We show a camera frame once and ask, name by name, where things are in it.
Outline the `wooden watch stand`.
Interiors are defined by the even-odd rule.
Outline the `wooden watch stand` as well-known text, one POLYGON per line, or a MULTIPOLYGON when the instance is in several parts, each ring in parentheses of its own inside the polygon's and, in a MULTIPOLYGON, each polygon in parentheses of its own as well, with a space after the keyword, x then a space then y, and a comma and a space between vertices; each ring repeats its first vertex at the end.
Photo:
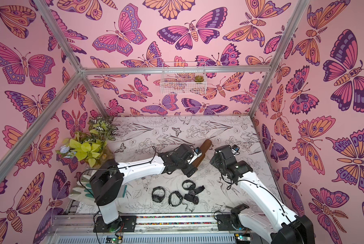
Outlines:
POLYGON ((205 159, 207 151, 212 147, 212 141, 210 139, 206 139, 202 145, 200 146, 201 155, 192 162, 192 165, 196 168, 199 167, 199 165, 202 163, 202 161, 205 159))

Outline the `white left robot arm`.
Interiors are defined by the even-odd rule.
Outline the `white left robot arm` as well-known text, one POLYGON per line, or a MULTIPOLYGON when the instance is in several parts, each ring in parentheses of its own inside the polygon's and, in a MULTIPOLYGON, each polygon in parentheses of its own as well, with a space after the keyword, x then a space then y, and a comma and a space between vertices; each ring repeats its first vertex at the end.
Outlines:
POLYGON ((168 152, 156 152, 145 160, 128 163, 118 163, 114 159, 106 161, 89 180, 103 223, 119 224, 122 221, 117 200, 122 185, 148 175, 172 174, 176 170, 191 177, 197 171, 195 161, 202 155, 200 148, 181 144, 168 152))

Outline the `black watch with dial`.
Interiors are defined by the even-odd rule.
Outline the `black watch with dial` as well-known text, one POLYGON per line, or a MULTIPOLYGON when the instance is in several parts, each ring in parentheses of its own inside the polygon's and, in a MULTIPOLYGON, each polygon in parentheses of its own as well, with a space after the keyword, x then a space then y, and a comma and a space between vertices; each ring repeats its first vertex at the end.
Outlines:
POLYGON ((196 189, 189 190, 189 195, 191 195, 191 196, 197 196, 198 194, 200 194, 204 190, 205 190, 205 187, 204 186, 201 186, 201 187, 198 187, 196 189))

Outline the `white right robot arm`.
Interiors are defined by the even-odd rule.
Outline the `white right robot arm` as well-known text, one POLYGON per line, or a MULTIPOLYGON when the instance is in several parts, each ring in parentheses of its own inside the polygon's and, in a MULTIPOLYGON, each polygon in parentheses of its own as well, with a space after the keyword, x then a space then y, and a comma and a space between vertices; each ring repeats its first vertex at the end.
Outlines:
POLYGON ((230 187, 239 186, 258 205, 263 215, 246 204, 231 209, 230 220, 235 229, 249 229, 270 244, 313 244, 315 234, 312 221, 298 216, 285 206, 261 182, 252 167, 238 161, 239 147, 224 145, 215 149, 210 164, 227 178, 230 187))

